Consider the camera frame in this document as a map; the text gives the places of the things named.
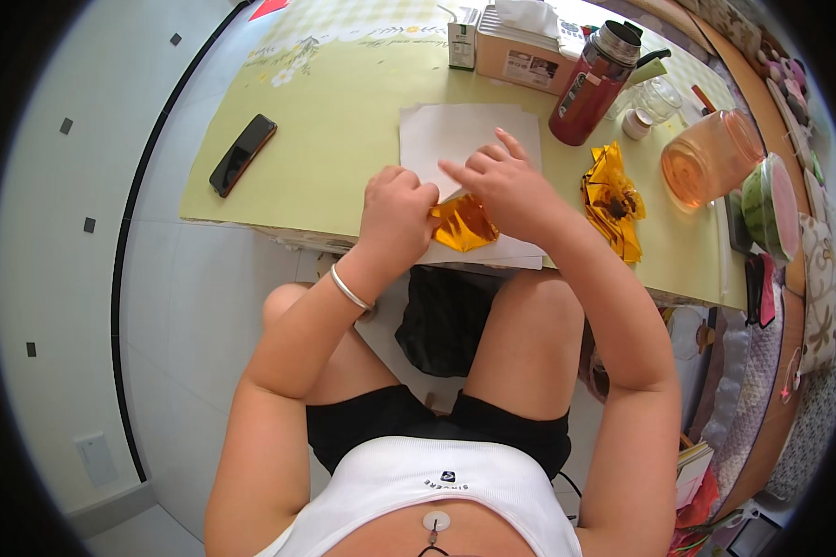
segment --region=person's left hand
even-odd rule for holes
[[[437,186],[422,184],[411,170],[384,167],[372,176],[366,186],[359,241],[348,254],[359,260],[369,276],[354,280],[377,282],[383,291],[414,265],[427,251],[431,233],[439,225],[439,219],[430,216],[438,199]],[[368,290],[367,295],[373,294],[373,289]]]

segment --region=black plastic bag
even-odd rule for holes
[[[413,266],[409,303],[395,335],[405,357],[435,377],[467,377],[492,299],[504,279]]]

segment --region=bangle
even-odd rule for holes
[[[338,272],[334,268],[334,266],[336,264],[337,263],[332,265],[331,275],[332,275],[332,280],[334,281],[335,284],[338,285],[338,288],[340,288],[340,291],[344,293],[344,296],[347,296],[348,298],[350,298],[350,301],[353,302],[354,304],[356,304],[357,306],[362,307],[363,309],[365,309],[365,311],[372,311],[372,306],[369,306],[368,304],[363,302],[363,300],[359,299],[359,297],[356,294],[354,294],[353,292],[351,292],[350,289],[346,287],[346,284],[344,284],[344,282],[340,280],[340,277],[338,276]]]

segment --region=gold foil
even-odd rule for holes
[[[647,216],[644,200],[625,174],[617,142],[592,147],[591,154],[594,164],[581,185],[586,218],[623,261],[637,263],[643,252],[633,221]]]
[[[431,208],[440,224],[432,238],[457,251],[470,251],[498,240],[498,229],[471,194],[456,197]]]

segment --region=phone screen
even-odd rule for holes
[[[273,131],[275,131],[275,123],[266,116],[258,114],[235,140],[233,146],[226,151],[223,161],[216,166],[210,177],[210,183],[221,197],[229,194],[242,168]]]

